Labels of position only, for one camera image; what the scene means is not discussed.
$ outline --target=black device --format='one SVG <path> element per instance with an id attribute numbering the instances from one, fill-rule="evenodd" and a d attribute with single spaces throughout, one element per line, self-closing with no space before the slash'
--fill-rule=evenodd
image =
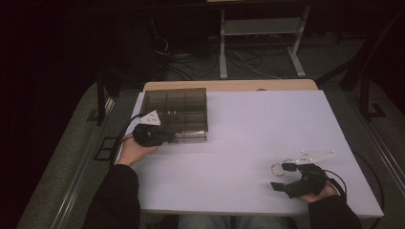
<path id="1" fill-rule="evenodd" d="M 163 142 L 175 143 L 175 133 L 164 132 L 159 126 L 138 124 L 132 132 L 134 140 L 141 146 L 160 146 Z"/>
<path id="2" fill-rule="evenodd" d="M 325 171 L 315 164 L 297 165 L 294 163 L 283 163 L 282 167 L 285 171 L 289 172 L 294 172 L 298 169 L 302 174 L 300 180 L 291 184 L 271 182 L 274 191 L 285 192 L 290 198 L 298 198 L 307 194 L 319 195 L 325 187 L 327 180 L 329 180 Z"/>

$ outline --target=table surface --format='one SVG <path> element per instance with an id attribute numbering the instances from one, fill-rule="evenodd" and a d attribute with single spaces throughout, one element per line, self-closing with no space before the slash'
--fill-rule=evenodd
<path id="1" fill-rule="evenodd" d="M 336 156 L 317 165 L 345 180 L 350 190 L 348 204 L 358 216 L 381 217 L 383 213 L 328 100 L 313 81 L 249 82 L 153 82 L 145 86 L 145 90 L 206 86 L 209 133 L 205 143 L 163 144 L 133 167 L 139 175 L 142 209 L 182 214 L 304 215 L 306 203 L 275 192 L 270 185 L 271 181 L 291 183 L 300 174 L 276 177 L 270 172 L 271 164 L 298 158 L 302 150 L 334 150 Z M 255 92 L 257 89 L 276 91 Z M 139 95 L 134 114 L 139 112 L 143 95 Z"/>

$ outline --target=clear acrylic container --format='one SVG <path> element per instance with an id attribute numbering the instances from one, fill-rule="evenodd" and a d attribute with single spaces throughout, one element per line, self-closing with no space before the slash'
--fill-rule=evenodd
<path id="1" fill-rule="evenodd" d="M 160 128 L 175 133 L 178 143 L 207 140 L 206 89 L 147 91 L 141 114 L 158 112 Z"/>

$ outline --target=black sleeve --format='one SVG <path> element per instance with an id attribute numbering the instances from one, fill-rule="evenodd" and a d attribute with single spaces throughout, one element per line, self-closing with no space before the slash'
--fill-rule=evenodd
<path id="1" fill-rule="evenodd" d="M 322 198 L 308 207 L 311 229 L 361 228 L 359 218 L 340 196 Z"/>
<path id="2" fill-rule="evenodd" d="M 139 228 L 138 176 L 126 165 L 115 165 L 89 206 L 83 228 Z"/>

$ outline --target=person's hand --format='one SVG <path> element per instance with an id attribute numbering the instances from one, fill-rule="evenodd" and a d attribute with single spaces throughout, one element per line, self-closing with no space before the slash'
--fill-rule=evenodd
<path id="1" fill-rule="evenodd" d="M 158 149 L 158 146 L 140 146 L 132 138 L 132 134 L 126 135 L 123 139 L 121 156 L 119 157 L 117 164 L 132 166 L 134 163 L 142 160 L 146 155 L 155 152 Z"/>
<path id="2" fill-rule="evenodd" d="M 334 188 L 333 184 L 331 184 L 329 181 L 327 181 L 327 184 L 325 185 L 324 189 L 321 191 L 319 195 L 315 194 L 308 194 L 299 197 L 302 201 L 305 201 L 307 203 L 312 203 L 317 200 L 320 200 L 322 198 L 330 197 L 330 196 L 335 196 L 338 195 L 336 189 Z"/>

